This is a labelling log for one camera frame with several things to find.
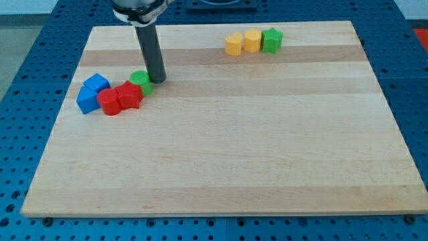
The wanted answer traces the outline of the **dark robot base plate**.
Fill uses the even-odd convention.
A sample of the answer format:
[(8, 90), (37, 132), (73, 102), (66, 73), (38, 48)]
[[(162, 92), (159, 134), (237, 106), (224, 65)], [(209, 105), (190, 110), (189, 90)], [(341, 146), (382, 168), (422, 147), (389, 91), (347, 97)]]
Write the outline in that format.
[(187, 0), (186, 10), (189, 13), (203, 11), (257, 11), (260, 0)]

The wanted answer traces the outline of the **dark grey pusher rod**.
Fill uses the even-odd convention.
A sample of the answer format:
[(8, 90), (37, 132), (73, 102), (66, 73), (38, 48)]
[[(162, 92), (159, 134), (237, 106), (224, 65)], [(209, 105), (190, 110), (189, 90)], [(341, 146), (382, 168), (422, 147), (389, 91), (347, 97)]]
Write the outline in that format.
[(135, 30), (150, 81), (154, 84), (162, 84), (167, 79), (167, 75), (156, 25), (152, 23), (146, 27), (135, 27)]

